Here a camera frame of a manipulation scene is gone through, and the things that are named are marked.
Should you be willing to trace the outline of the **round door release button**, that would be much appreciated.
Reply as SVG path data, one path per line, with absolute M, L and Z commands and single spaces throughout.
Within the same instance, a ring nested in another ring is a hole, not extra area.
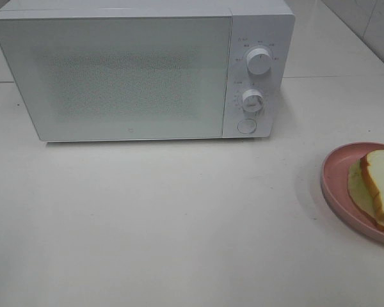
M 257 122 L 253 119 L 250 119 L 250 118 L 241 120 L 237 124 L 237 129 L 242 134 L 254 133 L 256 128 L 257 128 Z

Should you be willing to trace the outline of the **white microwave door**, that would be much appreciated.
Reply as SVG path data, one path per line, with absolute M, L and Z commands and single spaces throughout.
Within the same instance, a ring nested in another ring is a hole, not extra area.
M 0 20 L 42 141 L 218 138 L 230 19 Z

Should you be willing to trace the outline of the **pink round plate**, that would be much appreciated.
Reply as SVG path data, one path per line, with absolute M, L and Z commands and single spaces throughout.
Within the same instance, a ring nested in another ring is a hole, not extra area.
M 384 144 L 349 143 L 330 152 L 321 169 L 321 190 L 328 206 L 340 220 L 360 235 L 384 244 L 384 231 L 354 204 L 348 192 L 349 167 L 374 150 L 384 150 Z

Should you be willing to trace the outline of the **white bread sandwich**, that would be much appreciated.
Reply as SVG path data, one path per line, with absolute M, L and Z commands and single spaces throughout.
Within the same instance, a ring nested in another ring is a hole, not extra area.
M 384 150 L 374 150 L 348 171 L 348 193 L 356 207 L 384 232 Z

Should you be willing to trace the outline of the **lower white dial knob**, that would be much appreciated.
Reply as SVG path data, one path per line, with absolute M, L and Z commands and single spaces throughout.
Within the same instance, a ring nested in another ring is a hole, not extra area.
M 264 97 L 259 90 L 246 90 L 242 94 L 242 107 L 248 113 L 256 113 L 264 107 Z

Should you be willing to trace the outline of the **white dial knob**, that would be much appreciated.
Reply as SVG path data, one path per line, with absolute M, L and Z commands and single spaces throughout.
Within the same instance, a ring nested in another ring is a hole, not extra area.
M 256 113 L 264 107 L 264 97 L 259 90 L 246 90 L 242 94 L 242 107 L 248 113 Z
M 253 75 L 263 75 L 271 68 L 271 52 L 264 46 L 251 49 L 246 55 L 246 66 Z

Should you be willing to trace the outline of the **upper white dial knob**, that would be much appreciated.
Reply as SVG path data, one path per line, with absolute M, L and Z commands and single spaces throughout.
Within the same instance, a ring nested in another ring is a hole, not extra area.
M 246 55 L 246 66 L 253 75 L 263 75 L 271 68 L 271 52 L 264 46 L 251 49 Z

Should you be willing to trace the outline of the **white microwave oven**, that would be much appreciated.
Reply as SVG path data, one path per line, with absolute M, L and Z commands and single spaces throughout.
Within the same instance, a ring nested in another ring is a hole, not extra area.
M 284 1 L 10 1 L 0 48 L 46 142 L 263 138 Z

